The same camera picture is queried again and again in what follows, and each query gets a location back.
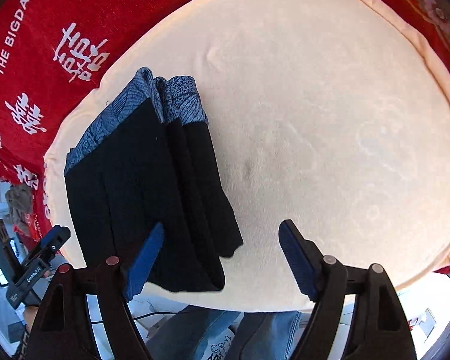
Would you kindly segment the patterned left sleeve forearm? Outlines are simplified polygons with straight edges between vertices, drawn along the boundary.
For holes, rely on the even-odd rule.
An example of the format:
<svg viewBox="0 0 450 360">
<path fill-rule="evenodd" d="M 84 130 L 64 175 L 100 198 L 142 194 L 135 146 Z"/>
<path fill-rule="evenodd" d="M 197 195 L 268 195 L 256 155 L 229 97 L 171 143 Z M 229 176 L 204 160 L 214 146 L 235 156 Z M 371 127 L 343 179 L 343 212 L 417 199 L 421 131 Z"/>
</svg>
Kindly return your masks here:
<svg viewBox="0 0 450 360">
<path fill-rule="evenodd" d="M 12 360 L 24 360 L 26 358 L 26 352 L 27 352 L 27 346 L 30 338 L 30 328 L 26 326 L 24 328 L 22 337 L 20 339 L 20 342 L 17 346 L 17 349 L 13 356 L 11 357 Z"/>
</svg>

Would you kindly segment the person's left hand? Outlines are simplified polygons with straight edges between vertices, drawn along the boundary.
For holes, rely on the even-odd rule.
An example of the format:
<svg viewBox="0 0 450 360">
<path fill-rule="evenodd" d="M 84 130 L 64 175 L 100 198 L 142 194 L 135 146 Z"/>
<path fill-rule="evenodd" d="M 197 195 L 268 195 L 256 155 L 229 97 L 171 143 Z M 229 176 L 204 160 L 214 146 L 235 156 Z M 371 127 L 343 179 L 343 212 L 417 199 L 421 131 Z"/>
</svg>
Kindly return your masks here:
<svg viewBox="0 0 450 360">
<path fill-rule="evenodd" d="M 22 313 L 25 322 L 25 327 L 28 333 L 32 331 L 32 326 L 35 321 L 38 309 L 39 308 L 37 306 L 26 306 Z"/>
</svg>

